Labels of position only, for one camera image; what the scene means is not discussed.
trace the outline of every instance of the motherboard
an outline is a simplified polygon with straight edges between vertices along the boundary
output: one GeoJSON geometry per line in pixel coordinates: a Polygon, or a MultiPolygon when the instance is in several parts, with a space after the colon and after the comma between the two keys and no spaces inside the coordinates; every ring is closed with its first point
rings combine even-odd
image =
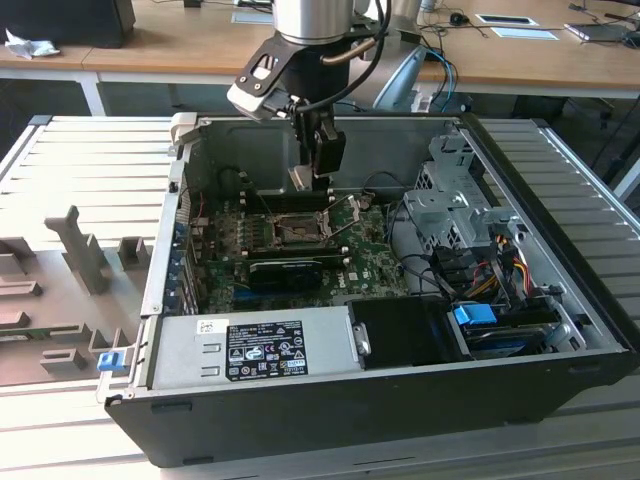
{"type": "Polygon", "coordinates": [[[221,202],[194,230],[200,311],[339,306],[407,295],[387,243],[387,208],[366,195],[293,204],[243,195],[221,202]]]}

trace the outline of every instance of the white table leg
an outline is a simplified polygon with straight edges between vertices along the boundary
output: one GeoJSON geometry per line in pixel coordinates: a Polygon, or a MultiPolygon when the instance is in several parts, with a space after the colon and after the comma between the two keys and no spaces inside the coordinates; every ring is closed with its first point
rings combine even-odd
{"type": "Polygon", "coordinates": [[[627,174],[622,177],[613,193],[624,202],[633,193],[638,184],[640,184],[640,158],[636,160],[636,163],[633,164],[627,174]]]}
{"type": "Polygon", "coordinates": [[[167,84],[169,89],[169,99],[171,100],[171,106],[173,108],[182,107],[182,100],[180,100],[180,93],[178,92],[178,86],[175,83],[167,84]]]}
{"type": "Polygon", "coordinates": [[[102,85],[98,74],[96,72],[82,72],[78,75],[77,81],[82,87],[91,115],[94,117],[108,115],[109,107],[102,95],[102,85]]]}

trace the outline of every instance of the white cloth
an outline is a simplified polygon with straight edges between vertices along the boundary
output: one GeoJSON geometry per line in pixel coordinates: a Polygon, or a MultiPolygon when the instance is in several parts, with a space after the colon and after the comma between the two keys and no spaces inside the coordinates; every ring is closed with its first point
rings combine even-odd
{"type": "Polygon", "coordinates": [[[24,38],[16,37],[9,30],[5,31],[7,32],[8,40],[4,42],[4,46],[18,57],[31,60],[33,57],[44,57],[60,53],[60,50],[56,50],[53,43],[48,40],[25,40],[24,38]]]}

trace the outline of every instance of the paper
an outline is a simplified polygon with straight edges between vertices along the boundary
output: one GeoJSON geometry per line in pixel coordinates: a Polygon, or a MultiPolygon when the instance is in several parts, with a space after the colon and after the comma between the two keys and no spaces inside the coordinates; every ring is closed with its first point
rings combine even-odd
{"type": "Polygon", "coordinates": [[[534,30],[533,28],[491,28],[496,35],[502,38],[528,38],[532,40],[558,40],[553,33],[547,30],[534,30]]]}
{"type": "Polygon", "coordinates": [[[4,46],[18,57],[31,60],[33,57],[45,57],[60,53],[60,50],[56,50],[53,43],[48,40],[25,40],[24,38],[16,37],[9,30],[5,30],[5,32],[8,40],[4,42],[4,46]]]}

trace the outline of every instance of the open computer chassis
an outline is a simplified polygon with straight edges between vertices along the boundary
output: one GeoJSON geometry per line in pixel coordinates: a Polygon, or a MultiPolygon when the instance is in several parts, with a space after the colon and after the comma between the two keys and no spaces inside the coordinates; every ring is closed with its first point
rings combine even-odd
{"type": "Polygon", "coordinates": [[[323,192],[290,185],[286,122],[184,135],[133,367],[106,380],[152,463],[537,422],[640,364],[633,321],[474,117],[341,126],[323,192]]]}

